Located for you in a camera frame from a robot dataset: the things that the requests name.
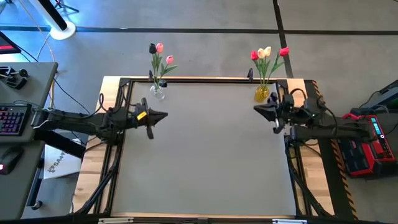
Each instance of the pink tulip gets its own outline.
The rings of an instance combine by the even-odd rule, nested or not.
[[[163,52],[163,44],[162,43],[158,43],[156,45],[156,52],[157,53],[162,53]]]
[[[171,64],[173,64],[173,62],[174,62],[173,55],[170,55],[170,56],[168,56],[168,57],[166,58],[166,64],[167,64],[167,65],[171,65]]]

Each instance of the yellow tulip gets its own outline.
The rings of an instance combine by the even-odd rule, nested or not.
[[[264,57],[266,57],[266,52],[264,51],[264,49],[259,49],[259,50],[257,51],[257,54],[258,54],[259,58],[264,58]]]
[[[264,50],[265,56],[269,57],[271,55],[271,47],[266,47],[266,49]]]

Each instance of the yellow vase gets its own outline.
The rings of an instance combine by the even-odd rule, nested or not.
[[[268,97],[269,90],[266,86],[264,87],[257,87],[256,94],[254,94],[254,100],[258,103],[264,102],[264,100]]]

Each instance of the wooden table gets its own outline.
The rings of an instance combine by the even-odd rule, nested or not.
[[[113,107],[116,101],[116,95],[118,93],[118,86],[120,78],[124,77],[104,77],[103,83],[101,86],[101,93],[104,94],[104,107]],[[228,77],[214,77],[214,79],[229,79]],[[289,91],[294,88],[301,88],[305,91],[305,83],[303,79],[299,78],[288,78],[287,84],[289,86]],[[301,106],[303,104],[303,95],[301,92],[296,91],[294,93],[295,106]],[[94,146],[98,144],[100,140],[95,139],[88,143],[87,147]],[[91,196],[95,188],[98,186],[98,182],[100,180],[101,168],[103,165],[104,154],[105,154],[106,145],[103,144],[98,146],[90,151],[88,151],[85,156],[81,166],[80,175],[78,178],[78,182],[76,185],[75,195],[73,198],[73,204],[75,206],[75,210],[81,208],[83,204],[88,200]],[[323,168],[323,163],[321,157],[319,155],[312,152],[307,147],[301,147],[302,154],[302,162],[304,167],[305,179],[308,185],[308,188],[314,194],[315,198],[321,203],[323,208],[334,214],[333,206],[331,203],[331,198],[329,194],[329,188],[326,180],[325,171]],[[305,213],[304,202],[301,190],[296,185],[297,195],[298,195],[298,203],[301,211]],[[104,190],[103,201],[101,203],[101,210],[103,211],[106,205],[106,199],[108,195],[109,184]],[[197,215],[197,214],[169,214],[169,213],[112,213],[112,217],[208,217],[208,218],[275,218],[275,216],[241,216],[241,215]],[[289,218],[290,216],[278,216],[278,218]]]

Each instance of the gray tabletop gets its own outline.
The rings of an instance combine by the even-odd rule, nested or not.
[[[0,63],[0,66],[11,66],[14,70],[24,68],[29,73],[28,82],[21,90],[9,88],[0,82],[0,103],[25,100],[44,106],[58,63]],[[13,145],[15,144],[1,143],[0,155]],[[8,175],[0,175],[0,220],[13,220],[21,217],[44,148],[44,142],[32,141],[21,144],[21,146],[25,149],[24,154],[15,169]]]
[[[253,110],[258,85],[169,83],[163,101],[150,85],[132,101],[169,115],[153,140],[126,131],[113,213],[295,215],[283,134]]]

